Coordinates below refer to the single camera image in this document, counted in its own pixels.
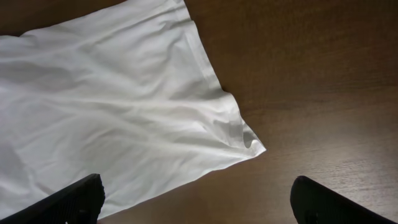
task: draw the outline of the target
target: black object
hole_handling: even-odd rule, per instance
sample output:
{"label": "black object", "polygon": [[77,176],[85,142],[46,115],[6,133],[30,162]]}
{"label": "black object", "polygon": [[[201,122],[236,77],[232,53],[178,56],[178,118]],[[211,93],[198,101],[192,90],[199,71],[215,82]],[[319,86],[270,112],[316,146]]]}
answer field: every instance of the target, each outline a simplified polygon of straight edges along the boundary
{"label": "black object", "polygon": [[290,204],[298,224],[396,224],[305,176],[294,181]]}
{"label": "black object", "polygon": [[91,174],[0,220],[0,224],[95,224],[105,201],[99,174]]}

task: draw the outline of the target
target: white cloth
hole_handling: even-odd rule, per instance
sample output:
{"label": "white cloth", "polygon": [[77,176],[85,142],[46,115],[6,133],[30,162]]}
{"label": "white cloth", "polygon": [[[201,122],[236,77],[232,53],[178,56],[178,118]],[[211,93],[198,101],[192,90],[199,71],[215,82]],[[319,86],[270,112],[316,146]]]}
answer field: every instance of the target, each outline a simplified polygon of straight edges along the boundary
{"label": "white cloth", "polygon": [[91,173],[105,217],[265,151],[178,0],[1,36],[0,127],[0,218]]}

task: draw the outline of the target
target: dark wood tabletop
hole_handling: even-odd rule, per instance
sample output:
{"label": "dark wood tabletop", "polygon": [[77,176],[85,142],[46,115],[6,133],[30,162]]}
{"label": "dark wood tabletop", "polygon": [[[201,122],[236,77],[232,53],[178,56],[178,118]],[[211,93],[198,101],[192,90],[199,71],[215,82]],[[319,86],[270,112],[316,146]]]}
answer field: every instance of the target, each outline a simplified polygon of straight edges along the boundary
{"label": "dark wood tabletop", "polygon": [[[0,34],[121,1],[0,1]],[[398,1],[185,2],[221,85],[268,151],[101,222],[296,223],[298,175],[398,222]]]}

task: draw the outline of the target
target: wooden table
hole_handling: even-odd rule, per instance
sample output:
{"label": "wooden table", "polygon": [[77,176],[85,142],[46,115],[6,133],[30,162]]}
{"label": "wooden table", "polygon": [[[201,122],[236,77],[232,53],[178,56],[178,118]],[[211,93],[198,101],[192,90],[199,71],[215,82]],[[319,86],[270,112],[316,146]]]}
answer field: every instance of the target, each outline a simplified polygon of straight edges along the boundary
{"label": "wooden table", "polygon": [[[0,34],[121,1],[0,1]],[[398,1],[186,4],[224,90],[268,151],[102,223],[296,223],[298,175],[398,222]]]}

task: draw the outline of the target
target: white t-shirt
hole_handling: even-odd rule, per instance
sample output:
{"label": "white t-shirt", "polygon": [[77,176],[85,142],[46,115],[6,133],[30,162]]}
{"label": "white t-shirt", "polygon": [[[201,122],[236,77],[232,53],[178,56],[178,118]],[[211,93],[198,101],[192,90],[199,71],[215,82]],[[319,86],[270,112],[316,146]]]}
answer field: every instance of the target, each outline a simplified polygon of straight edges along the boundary
{"label": "white t-shirt", "polygon": [[0,218],[92,173],[105,217],[263,151],[183,1],[0,36]]}

